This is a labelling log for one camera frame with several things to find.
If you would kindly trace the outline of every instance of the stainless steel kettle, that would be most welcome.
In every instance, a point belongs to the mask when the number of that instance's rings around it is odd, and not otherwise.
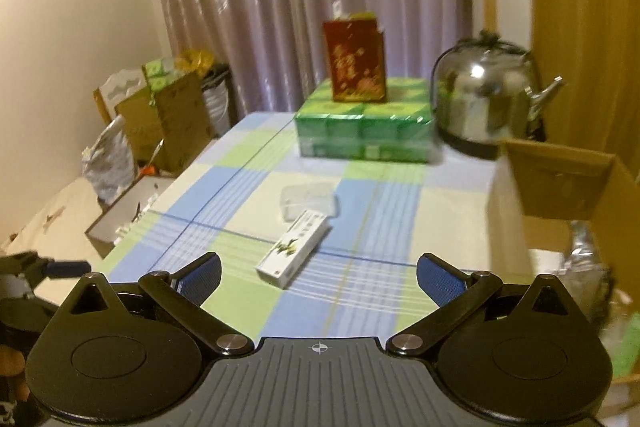
[[[497,156],[497,141],[528,138],[540,112],[564,85],[558,76],[542,92],[529,52],[483,30],[437,60],[431,105],[444,141],[465,153]]]

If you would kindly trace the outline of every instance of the hand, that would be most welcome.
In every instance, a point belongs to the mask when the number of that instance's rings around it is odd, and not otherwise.
[[[8,346],[0,345],[0,376],[11,381],[18,400],[29,397],[29,388],[24,380],[24,355]]]

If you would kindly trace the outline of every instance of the kettle spout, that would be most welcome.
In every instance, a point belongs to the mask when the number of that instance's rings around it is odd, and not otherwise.
[[[551,102],[558,94],[558,91],[566,82],[562,76],[556,76],[554,81],[544,91],[530,94],[529,100],[529,121],[537,120],[542,110]]]

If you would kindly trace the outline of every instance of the triangular cutout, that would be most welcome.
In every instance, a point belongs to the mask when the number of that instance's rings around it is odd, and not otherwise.
[[[564,304],[551,286],[544,286],[533,304],[533,311],[551,313],[554,315],[568,315]]]
[[[78,302],[74,305],[71,313],[73,315],[79,315],[82,313],[101,312],[107,309],[107,303],[102,298],[98,286],[95,284],[87,286],[82,295],[78,299]]]

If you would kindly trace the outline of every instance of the plaid tablecloth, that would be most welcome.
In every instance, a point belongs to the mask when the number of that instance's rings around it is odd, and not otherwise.
[[[253,113],[187,169],[104,260],[111,282],[175,271],[206,251],[222,259],[203,308],[263,336],[362,337],[384,343],[435,309],[415,280],[431,251],[465,270],[487,269],[484,205],[492,162],[444,148],[438,165],[302,158],[291,113]],[[294,281],[281,290],[255,266],[288,228],[287,185],[328,182],[339,215]]]

